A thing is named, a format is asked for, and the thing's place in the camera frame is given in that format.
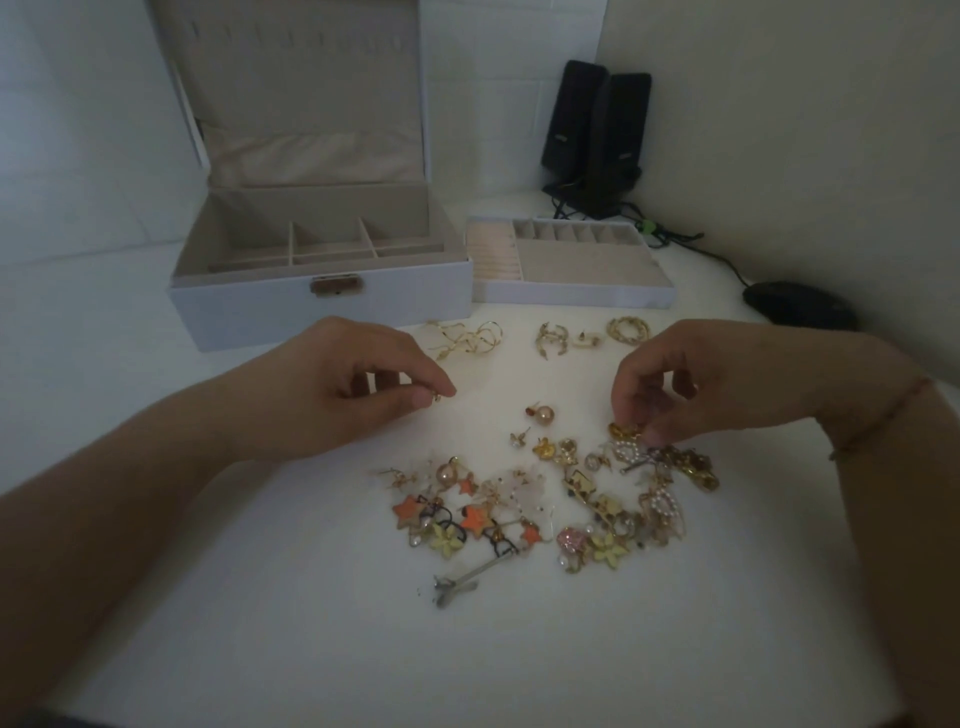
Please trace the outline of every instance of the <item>jewelry box tray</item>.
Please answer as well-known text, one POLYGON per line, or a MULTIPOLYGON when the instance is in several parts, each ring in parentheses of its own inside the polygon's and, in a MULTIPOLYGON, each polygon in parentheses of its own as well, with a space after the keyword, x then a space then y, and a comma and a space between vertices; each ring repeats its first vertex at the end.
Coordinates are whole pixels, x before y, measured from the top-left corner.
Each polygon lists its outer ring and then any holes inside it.
POLYGON ((673 283, 631 223, 473 217, 473 299, 669 308, 673 283))

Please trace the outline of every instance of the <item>forearm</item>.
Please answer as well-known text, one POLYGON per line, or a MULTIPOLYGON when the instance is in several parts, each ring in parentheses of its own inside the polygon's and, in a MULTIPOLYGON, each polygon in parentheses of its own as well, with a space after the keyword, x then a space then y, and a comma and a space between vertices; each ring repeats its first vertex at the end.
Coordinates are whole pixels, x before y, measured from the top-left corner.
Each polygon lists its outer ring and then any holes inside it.
POLYGON ((0 725, 48 691, 230 460, 204 388, 0 498, 0 725))
MULTIPOLYGON (((826 430, 838 447, 850 433, 826 430)), ((960 714, 958 453, 957 417, 927 386, 838 459, 876 619, 920 725, 955 725, 960 714)))

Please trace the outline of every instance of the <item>hand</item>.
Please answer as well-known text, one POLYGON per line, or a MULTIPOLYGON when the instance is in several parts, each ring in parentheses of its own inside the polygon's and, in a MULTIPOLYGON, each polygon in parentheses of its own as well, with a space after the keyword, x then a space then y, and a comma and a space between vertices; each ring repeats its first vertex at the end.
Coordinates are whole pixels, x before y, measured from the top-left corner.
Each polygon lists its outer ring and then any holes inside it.
POLYGON ((457 393, 410 334, 338 318, 195 390, 235 460, 317 455, 457 393))
POLYGON ((922 375, 906 356, 859 333, 730 321, 681 321, 620 364, 613 415, 650 447, 714 430, 815 417, 834 444, 880 417, 922 375), (673 373, 677 402, 663 390, 673 373))

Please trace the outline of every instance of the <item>cable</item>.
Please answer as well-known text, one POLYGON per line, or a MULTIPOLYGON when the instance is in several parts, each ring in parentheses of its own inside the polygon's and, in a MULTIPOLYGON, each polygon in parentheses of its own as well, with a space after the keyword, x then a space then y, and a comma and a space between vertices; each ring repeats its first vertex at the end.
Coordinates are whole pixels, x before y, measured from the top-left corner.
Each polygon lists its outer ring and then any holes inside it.
POLYGON ((706 257, 711 257, 714 260, 718 260, 728 268, 733 271, 733 274, 736 276, 736 279, 739 280, 744 288, 748 288, 750 283, 744 280, 743 276, 740 275, 740 271, 729 258, 725 258, 720 254, 711 253, 710 251, 705 251, 702 248, 697 248, 696 246, 690 245, 690 243, 700 240, 704 237, 702 232, 698 232, 696 235, 681 235, 678 232, 669 231, 663 225, 655 223, 653 220, 648 220, 643 212, 637 205, 634 203, 623 203, 623 206, 627 209, 634 211, 639 215, 639 219, 631 217, 630 215, 624 215, 628 220, 632 221, 636 225, 636 229, 641 233, 647 233, 653 235, 657 240, 659 240, 659 245, 651 245, 650 247, 654 250, 659 250, 660 248, 666 248, 671 243, 679 245, 681 248, 686 248, 689 251, 694 253, 699 253, 700 255, 705 255, 706 257))

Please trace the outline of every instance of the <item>speaker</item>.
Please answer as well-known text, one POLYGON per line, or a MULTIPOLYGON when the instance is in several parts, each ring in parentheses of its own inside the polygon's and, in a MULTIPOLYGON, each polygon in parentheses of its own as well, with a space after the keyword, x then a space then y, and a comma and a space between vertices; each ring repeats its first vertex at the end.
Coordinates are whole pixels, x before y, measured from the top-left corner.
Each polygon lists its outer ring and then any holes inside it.
POLYGON ((587 171, 597 94, 609 78, 607 69, 596 63, 569 61, 564 69, 540 160, 561 182, 576 182, 587 171))
POLYGON ((598 194, 629 192, 640 177, 640 149, 652 85, 649 73, 617 73, 597 92, 586 184, 598 194))

